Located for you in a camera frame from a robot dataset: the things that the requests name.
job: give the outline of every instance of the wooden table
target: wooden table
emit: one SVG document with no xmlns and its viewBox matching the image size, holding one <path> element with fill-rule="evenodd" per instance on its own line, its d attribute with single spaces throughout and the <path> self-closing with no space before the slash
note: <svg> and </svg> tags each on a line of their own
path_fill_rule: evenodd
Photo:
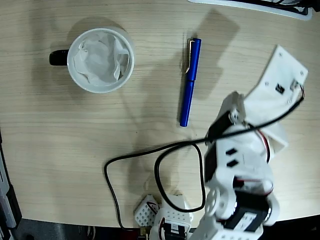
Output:
<svg viewBox="0 0 320 240">
<path fill-rule="evenodd" d="M 121 26 L 136 45 L 136 65 L 119 90 L 80 89 L 65 67 L 48 63 L 82 32 Z M 311 21 L 186 0 L 7 0 L 0 9 L 0 128 L 22 215 L 50 222 L 118 226 L 103 175 L 110 158 L 203 137 L 222 100 L 246 94 L 276 44 L 309 70 L 306 100 L 282 123 L 290 142 L 270 164 L 279 220 L 320 214 L 320 14 Z M 202 38 L 190 122 L 179 127 L 187 38 Z M 158 195 L 158 154 L 110 166 L 123 224 L 145 194 Z M 201 202 L 197 153 L 163 163 L 168 193 Z M 197 226 L 202 212 L 195 214 Z"/>
</svg>

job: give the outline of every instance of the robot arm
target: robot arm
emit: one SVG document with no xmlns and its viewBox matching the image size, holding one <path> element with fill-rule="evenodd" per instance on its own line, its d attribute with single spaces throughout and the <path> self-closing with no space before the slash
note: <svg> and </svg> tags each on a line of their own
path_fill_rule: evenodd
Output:
<svg viewBox="0 0 320 240">
<path fill-rule="evenodd" d="M 233 92 L 225 98 L 207 136 L 215 139 L 290 113 L 298 97 L 304 97 L 307 74 L 304 66 L 278 46 L 261 81 L 246 97 Z M 189 240 L 257 240 L 263 234 L 263 225 L 273 225 L 280 213 L 268 162 L 288 146 L 284 128 L 275 122 L 261 130 L 206 144 L 204 180 L 209 193 L 204 215 Z M 181 208 L 187 207 L 179 201 L 176 204 Z M 159 210 L 150 240 L 186 239 L 191 218 L 185 224 L 168 218 L 166 213 L 180 214 L 174 211 L 166 204 Z"/>
</svg>

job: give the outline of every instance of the pen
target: pen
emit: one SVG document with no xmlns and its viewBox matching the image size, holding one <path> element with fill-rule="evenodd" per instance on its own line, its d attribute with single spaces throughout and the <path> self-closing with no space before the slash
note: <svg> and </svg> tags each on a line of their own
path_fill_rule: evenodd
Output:
<svg viewBox="0 0 320 240">
<path fill-rule="evenodd" d="M 186 79 L 183 103 L 181 109 L 180 126 L 186 127 L 188 125 L 189 113 L 191 108 L 191 100 L 194 92 L 198 61 L 200 55 L 201 39 L 193 38 L 189 41 L 189 64 L 186 69 Z"/>
</svg>

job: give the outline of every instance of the white tissue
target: white tissue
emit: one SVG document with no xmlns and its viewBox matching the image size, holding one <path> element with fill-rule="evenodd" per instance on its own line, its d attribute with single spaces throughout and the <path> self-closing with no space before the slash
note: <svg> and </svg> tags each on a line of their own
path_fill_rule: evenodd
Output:
<svg viewBox="0 0 320 240">
<path fill-rule="evenodd" d="M 73 58 L 75 70 L 95 86 L 116 83 L 129 64 L 129 51 L 120 40 L 106 32 L 86 37 Z"/>
</svg>

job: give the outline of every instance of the black mug handle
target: black mug handle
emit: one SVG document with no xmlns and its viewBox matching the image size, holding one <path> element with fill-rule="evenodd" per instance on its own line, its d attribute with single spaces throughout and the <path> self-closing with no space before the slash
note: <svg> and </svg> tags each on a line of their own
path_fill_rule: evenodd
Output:
<svg viewBox="0 0 320 240">
<path fill-rule="evenodd" d="M 67 66 L 68 49 L 53 51 L 49 55 L 49 63 L 52 66 Z"/>
</svg>

